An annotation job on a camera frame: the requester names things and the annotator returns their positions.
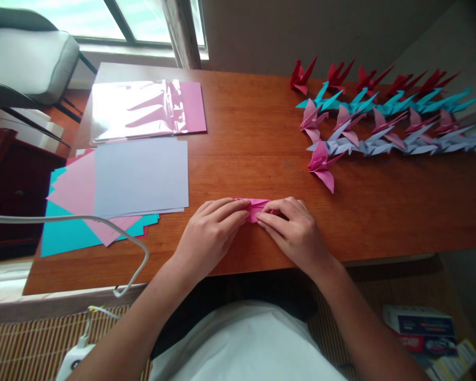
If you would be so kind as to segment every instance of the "chair cushion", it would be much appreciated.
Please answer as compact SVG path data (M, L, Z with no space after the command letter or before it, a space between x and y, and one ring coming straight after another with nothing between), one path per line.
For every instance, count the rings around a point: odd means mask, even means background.
M67 32L0 28L0 84L43 105L54 104L70 81L78 54L79 45Z

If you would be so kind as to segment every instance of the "woven mat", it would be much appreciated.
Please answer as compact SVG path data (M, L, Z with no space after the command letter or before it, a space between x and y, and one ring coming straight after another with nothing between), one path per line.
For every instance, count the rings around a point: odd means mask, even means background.
M451 288L445 271L434 261L420 261L413 264L397 265L397 271L390 265L373 268L353 268L350 273L372 308L381 313L384 304L432 306L453 317L459 339L468 338L476 344L474 334L465 318L460 303ZM412 275L415 272L426 274ZM82 334L85 313L71 313L71 309L83 311L89 304L111 307L116 314L127 311L141 289L131 292L129 300L115 305L109 295L88 298L69 298L62 301L44 301L50 310L33 303L25 308L22 305L0 308L0 381L3 380L54 380L58 368L67 351L76 345ZM352 365L336 323L328 305L319 291L313 286L319 310L309 321L309 329L319 344L323 355L349 380L357 380L358 375ZM44 319L32 319L42 310ZM97 342L115 323L102 314L95 314L89 342ZM142 380L148 378L150 363L145 365Z

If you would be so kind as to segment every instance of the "hand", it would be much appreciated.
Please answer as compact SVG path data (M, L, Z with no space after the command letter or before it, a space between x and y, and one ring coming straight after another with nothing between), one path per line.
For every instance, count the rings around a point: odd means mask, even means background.
M173 254L194 285L205 278L226 255L249 212L249 200L223 198L207 201L192 216Z
M270 211L281 212L289 221ZM257 218L284 254L312 279L331 268L334 258L303 201L294 197L271 201Z

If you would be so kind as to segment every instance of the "chair leg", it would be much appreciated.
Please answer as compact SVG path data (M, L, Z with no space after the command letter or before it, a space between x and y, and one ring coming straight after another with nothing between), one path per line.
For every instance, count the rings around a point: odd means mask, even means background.
M69 110L68 108L66 108L64 105L62 105L61 103L55 103L53 105L56 109L60 110L61 112L63 112L66 116L68 116L69 118L71 118L72 120L74 120L75 122L78 122L78 123L81 123L81 118L78 117L75 113L73 113L71 110Z
M86 67L87 67L88 69L90 69L90 71L91 71L93 74L97 75L97 69L95 68L95 66L93 66L93 65L91 64L91 62L88 61L88 59L87 59L85 56L83 56L83 54L81 54L81 52L79 52L79 59L80 59L81 61L83 61L83 63L86 65Z
M72 103L70 100L68 100L67 98L63 97L62 99L65 103L67 103L69 106L71 106L74 110L76 110L78 113L80 113L81 115L83 115L83 111L81 111L80 109L78 109L74 103Z
M42 132L43 134L49 136L50 138L53 138L55 139L56 141L59 141L60 143L62 144L65 144L67 147L69 148L72 148L72 146L67 143L65 140L59 138L58 136L56 136L54 133L52 133L51 131L45 129L43 126L31 121L30 119L28 119L26 116L20 114L19 112L17 112L16 110L13 110L12 108L10 107L0 107L0 110L6 112L7 114L9 114L10 116L16 118L16 119L19 119L20 121L22 121L23 123L29 125L31 128L34 128L40 132Z

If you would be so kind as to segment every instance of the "gray chair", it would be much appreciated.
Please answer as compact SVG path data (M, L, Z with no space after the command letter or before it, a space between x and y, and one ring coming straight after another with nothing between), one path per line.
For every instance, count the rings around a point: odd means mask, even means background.
M69 147L12 108L54 106L80 123L81 118L62 105L65 100L75 108L63 95L78 59L97 74L69 33L36 12L0 8L0 108Z

